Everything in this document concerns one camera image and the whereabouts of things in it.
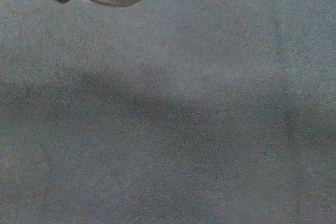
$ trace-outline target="dark cloth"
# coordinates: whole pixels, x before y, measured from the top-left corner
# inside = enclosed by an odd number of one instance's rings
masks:
[[[336,223],[336,0],[0,1],[0,223]]]

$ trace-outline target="gray fabric surface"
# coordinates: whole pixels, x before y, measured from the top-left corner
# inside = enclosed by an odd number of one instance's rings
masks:
[[[0,223],[335,223],[335,3],[1,0]]]

